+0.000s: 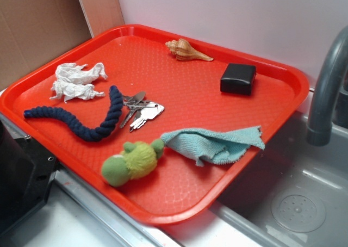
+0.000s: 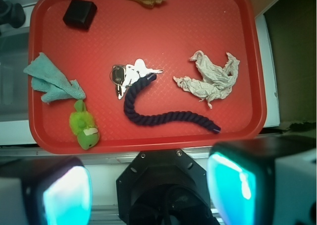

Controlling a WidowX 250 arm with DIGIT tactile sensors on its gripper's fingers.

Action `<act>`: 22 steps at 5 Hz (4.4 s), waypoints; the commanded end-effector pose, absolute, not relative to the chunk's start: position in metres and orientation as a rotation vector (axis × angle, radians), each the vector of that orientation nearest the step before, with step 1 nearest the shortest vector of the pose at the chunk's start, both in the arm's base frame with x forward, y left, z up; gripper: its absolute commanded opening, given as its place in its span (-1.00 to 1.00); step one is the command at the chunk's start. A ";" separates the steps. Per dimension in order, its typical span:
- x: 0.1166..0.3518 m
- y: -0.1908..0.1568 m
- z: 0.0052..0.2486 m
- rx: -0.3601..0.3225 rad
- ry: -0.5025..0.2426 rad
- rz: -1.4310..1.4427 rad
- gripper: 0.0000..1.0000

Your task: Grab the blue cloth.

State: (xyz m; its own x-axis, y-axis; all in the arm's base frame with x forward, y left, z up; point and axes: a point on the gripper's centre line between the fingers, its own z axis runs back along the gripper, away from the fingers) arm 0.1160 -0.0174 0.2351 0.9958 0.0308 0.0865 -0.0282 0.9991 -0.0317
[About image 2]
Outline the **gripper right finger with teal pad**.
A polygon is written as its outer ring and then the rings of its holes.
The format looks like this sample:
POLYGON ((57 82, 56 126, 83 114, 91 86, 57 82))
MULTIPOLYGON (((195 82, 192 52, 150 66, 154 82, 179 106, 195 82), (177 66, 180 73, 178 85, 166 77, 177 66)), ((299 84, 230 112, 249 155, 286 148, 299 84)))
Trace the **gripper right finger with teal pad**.
POLYGON ((227 225, 314 225, 317 142, 288 135, 216 143, 207 162, 211 200, 227 225))

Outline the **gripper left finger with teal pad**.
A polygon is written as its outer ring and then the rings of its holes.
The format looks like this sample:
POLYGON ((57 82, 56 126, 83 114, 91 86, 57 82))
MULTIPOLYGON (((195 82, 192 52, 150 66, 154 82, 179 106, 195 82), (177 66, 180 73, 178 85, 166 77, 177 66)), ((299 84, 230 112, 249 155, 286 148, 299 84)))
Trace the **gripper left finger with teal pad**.
POLYGON ((2 225, 87 225, 91 209, 91 177, 77 157, 0 165, 2 225))

